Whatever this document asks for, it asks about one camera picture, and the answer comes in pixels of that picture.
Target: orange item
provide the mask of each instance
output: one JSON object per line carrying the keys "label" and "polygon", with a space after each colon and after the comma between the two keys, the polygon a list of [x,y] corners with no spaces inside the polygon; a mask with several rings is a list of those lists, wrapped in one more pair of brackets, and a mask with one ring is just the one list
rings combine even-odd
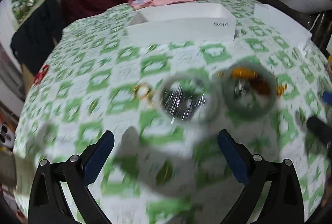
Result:
{"label": "orange item", "polygon": [[279,85],[277,87],[277,96],[281,97],[283,95],[283,92],[285,92],[287,89],[287,84],[286,85]]}
{"label": "orange item", "polygon": [[258,73],[244,67],[237,67],[232,70],[231,77],[238,79],[256,79],[259,77]]}
{"label": "orange item", "polygon": [[270,95],[270,87],[265,80],[249,80],[251,87],[261,95]]}

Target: vivo box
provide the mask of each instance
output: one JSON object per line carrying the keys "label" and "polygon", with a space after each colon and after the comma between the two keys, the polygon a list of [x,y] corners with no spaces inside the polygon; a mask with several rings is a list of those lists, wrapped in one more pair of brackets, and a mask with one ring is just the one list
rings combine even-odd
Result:
{"label": "vivo box", "polygon": [[181,3],[135,11],[127,24],[133,44],[233,41],[236,18],[221,4]]}

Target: cable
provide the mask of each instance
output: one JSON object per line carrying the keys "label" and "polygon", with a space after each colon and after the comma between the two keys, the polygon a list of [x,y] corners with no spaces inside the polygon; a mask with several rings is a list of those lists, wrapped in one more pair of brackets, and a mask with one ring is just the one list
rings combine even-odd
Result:
{"label": "cable", "polygon": [[315,24],[316,24],[316,22],[317,22],[317,20],[318,20],[318,18],[320,17],[320,13],[317,15],[317,17],[316,17],[316,19],[315,19],[315,21],[313,22],[313,25],[312,25],[312,27],[309,29],[309,32],[311,32],[311,30],[313,29],[313,27],[315,26]]}

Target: wall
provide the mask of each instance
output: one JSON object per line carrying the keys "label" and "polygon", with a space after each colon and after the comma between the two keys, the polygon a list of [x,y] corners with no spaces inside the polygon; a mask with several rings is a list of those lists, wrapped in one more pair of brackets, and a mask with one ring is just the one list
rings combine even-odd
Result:
{"label": "wall", "polygon": [[18,97],[16,97],[1,79],[0,79],[0,100],[17,117],[20,116],[24,104],[23,101],[20,100]]}
{"label": "wall", "polygon": [[2,0],[0,2],[0,43],[11,61],[14,63],[15,67],[21,71],[20,65],[10,49],[11,39],[16,31],[13,23],[15,22],[14,18],[11,16],[10,2],[9,0]]}

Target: blue gripper pad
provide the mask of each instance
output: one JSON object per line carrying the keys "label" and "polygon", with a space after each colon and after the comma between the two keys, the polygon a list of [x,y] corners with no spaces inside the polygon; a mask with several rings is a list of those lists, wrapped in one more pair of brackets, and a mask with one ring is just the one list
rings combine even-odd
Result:
{"label": "blue gripper pad", "polygon": [[229,134],[225,129],[219,132],[218,146],[228,162],[236,180],[247,186],[249,184],[248,166],[228,135]]}
{"label": "blue gripper pad", "polygon": [[322,95],[322,100],[325,103],[332,105],[332,93],[325,91]]}
{"label": "blue gripper pad", "polygon": [[92,156],[83,167],[83,182],[85,186],[95,182],[113,147],[114,135],[107,130],[96,143]]}

